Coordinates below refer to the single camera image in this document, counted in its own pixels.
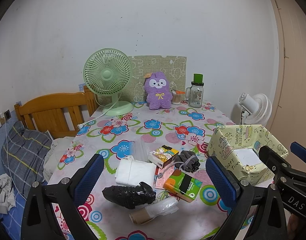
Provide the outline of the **crumpled white grey cloth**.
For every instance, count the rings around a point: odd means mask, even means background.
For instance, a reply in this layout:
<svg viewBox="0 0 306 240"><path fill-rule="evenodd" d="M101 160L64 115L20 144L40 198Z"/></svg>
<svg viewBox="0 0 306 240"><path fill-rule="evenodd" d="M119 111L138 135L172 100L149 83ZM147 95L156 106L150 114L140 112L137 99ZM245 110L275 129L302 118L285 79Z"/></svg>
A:
<svg viewBox="0 0 306 240"><path fill-rule="evenodd" d="M7 215L16 206L12 179L6 173L0 175L0 213Z"/></svg>

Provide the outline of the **beige door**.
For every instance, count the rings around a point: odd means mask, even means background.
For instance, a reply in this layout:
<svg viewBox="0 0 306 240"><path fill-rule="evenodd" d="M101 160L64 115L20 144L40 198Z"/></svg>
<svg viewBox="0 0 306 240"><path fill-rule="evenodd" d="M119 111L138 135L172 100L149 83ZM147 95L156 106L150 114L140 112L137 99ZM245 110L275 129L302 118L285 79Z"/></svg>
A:
<svg viewBox="0 0 306 240"><path fill-rule="evenodd" d="M278 33L278 78L270 132L306 148L306 15L295 0L271 0Z"/></svg>

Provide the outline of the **toothpick jar orange lid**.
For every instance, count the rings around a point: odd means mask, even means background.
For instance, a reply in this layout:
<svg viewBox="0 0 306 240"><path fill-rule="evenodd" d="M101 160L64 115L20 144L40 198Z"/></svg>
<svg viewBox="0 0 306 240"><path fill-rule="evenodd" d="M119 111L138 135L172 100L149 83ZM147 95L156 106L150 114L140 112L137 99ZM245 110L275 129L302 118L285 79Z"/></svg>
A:
<svg viewBox="0 0 306 240"><path fill-rule="evenodd" d="M180 91L180 90L171 89L171 93L173 96L171 103L173 105L179 105L185 96L185 92Z"/></svg>

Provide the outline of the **green patterned wall mat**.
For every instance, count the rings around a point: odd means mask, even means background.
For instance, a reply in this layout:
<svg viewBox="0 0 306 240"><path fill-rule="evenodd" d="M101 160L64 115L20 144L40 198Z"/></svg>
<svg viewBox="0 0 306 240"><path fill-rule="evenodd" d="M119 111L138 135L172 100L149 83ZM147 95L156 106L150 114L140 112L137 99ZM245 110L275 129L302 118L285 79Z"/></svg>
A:
<svg viewBox="0 0 306 240"><path fill-rule="evenodd" d="M132 78L123 90L121 99L129 102L142 102L146 99L145 76L149 73L163 72L170 88L183 91L186 87L186 63L184 56L131 56Z"/></svg>

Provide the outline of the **pink card packet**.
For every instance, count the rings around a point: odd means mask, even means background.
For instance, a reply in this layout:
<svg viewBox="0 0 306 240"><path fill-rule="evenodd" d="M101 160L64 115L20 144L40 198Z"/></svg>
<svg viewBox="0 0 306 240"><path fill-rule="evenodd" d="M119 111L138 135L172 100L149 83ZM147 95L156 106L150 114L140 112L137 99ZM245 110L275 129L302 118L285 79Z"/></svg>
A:
<svg viewBox="0 0 306 240"><path fill-rule="evenodd" d="M165 184L166 180L173 174L175 167L172 166L168 170L164 172L164 169L156 168L155 172L155 189L162 190L163 185Z"/></svg>

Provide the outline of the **glass jar green lid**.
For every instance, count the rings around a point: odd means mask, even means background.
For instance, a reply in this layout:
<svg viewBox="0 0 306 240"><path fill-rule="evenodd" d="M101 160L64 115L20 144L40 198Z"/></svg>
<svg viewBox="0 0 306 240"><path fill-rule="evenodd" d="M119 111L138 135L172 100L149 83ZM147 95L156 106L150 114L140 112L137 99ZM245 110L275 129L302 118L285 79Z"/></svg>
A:
<svg viewBox="0 0 306 240"><path fill-rule="evenodd" d="M194 74L191 86L186 88L185 97L188 105L193 108L201 108L203 101L203 75Z"/></svg>

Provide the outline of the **white tissue pack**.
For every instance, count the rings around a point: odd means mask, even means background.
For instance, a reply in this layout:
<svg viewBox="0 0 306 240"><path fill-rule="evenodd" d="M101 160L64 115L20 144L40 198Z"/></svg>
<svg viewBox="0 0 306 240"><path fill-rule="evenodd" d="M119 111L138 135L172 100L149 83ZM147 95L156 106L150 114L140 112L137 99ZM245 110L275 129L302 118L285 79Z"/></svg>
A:
<svg viewBox="0 0 306 240"><path fill-rule="evenodd" d="M155 164L138 161L129 156L119 162L115 173L116 183L124 186L137 186L140 182L145 182L153 187L155 171Z"/></svg>

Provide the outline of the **green orange tissue pack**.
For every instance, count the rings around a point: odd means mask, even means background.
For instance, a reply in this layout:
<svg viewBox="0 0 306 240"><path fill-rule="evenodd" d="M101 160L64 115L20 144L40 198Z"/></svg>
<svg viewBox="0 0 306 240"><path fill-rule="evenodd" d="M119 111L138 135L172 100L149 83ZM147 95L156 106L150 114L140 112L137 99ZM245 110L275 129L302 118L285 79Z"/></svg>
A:
<svg viewBox="0 0 306 240"><path fill-rule="evenodd" d="M163 188L188 203L194 201L202 187L202 182L192 176L175 169L164 182Z"/></svg>

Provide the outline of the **cartoon yellow tissue pack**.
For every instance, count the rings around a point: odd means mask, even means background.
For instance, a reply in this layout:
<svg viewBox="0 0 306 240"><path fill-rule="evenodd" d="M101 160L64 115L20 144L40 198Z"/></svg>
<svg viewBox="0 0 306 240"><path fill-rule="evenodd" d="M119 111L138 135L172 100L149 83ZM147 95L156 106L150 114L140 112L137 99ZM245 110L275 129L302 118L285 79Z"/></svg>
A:
<svg viewBox="0 0 306 240"><path fill-rule="evenodd" d="M170 146L163 145L158 149L149 152L148 160L155 164L158 168L163 169L170 164L178 154L178 150Z"/></svg>

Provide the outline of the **clear plastic bag pack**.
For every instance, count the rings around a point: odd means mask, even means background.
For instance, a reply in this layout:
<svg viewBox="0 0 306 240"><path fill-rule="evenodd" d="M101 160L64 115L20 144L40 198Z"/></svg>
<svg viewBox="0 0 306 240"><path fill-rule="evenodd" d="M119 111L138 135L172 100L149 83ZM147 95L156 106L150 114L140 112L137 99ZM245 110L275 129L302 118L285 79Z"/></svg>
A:
<svg viewBox="0 0 306 240"><path fill-rule="evenodd" d="M148 162L148 151L145 146L145 142L142 140L134 141L131 147L131 155L137 161Z"/></svg>

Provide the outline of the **purple plush toy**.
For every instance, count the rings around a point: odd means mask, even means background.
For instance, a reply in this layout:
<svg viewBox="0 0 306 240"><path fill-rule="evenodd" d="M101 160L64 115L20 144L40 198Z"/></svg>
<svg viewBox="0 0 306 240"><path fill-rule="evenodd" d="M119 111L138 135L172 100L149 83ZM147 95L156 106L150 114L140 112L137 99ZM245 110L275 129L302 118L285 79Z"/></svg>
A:
<svg viewBox="0 0 306 240"><path fill-rule="evenodd" d="M148 73L145 76L144 89L150 110L170 109L173 98L170 84L163 72Z"/></svg>

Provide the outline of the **black plastic bag bundle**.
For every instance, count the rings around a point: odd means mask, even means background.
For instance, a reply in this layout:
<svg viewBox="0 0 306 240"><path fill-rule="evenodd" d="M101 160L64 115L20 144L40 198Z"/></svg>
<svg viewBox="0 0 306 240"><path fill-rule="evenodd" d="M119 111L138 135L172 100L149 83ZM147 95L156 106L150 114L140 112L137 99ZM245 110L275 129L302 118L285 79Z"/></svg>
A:
<svg viewBox="0 0 306 240"><path fill-rule="evenodd" d="M112 185L105 187L102 193L109 202L127 209L135 209L140 205L152 204L156 199L156 192L149 184L143 181L137 186Z"/></svg>

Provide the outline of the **white standing fan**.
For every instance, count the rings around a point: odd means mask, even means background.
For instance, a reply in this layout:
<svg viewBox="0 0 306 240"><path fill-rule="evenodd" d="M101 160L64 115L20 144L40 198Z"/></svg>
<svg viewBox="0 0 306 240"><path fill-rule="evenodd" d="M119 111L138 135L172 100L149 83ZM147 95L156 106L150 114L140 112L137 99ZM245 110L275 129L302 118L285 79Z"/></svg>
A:
<svg viewBox="0 0 306 240"><path fill-rule="evenodd" d="M238 103L242 107L241 124L263 126L267 124L272 112L272 103L265 94L250 96L248 93L242 93Z"/></svg>

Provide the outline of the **grey drawstring pouch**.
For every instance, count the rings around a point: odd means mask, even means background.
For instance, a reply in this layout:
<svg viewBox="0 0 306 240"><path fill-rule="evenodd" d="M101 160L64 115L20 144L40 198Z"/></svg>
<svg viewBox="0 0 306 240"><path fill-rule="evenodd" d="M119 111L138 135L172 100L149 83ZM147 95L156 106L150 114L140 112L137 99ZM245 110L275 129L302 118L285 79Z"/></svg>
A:
<svg viewBox="0 0 306 240"><path fill-rule="evenodd" d="M185 172L194 173L200 167L200 161L193 151L183 150L174 159L175 167Z"/></svg>

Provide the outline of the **grey plaid pillow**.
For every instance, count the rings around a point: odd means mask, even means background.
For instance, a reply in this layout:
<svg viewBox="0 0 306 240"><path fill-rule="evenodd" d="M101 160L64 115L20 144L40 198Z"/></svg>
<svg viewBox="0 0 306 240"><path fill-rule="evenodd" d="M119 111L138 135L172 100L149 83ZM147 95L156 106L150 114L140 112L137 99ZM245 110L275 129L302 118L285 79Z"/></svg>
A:
<svg viewBox="0 0 306 240"><path fill-rule="evenodd" d="M17 121L7 133L1 149L1 162L17 191L26 198L33 182L44 183L43 165L50 151L48 132L27 129Z"/></svg>

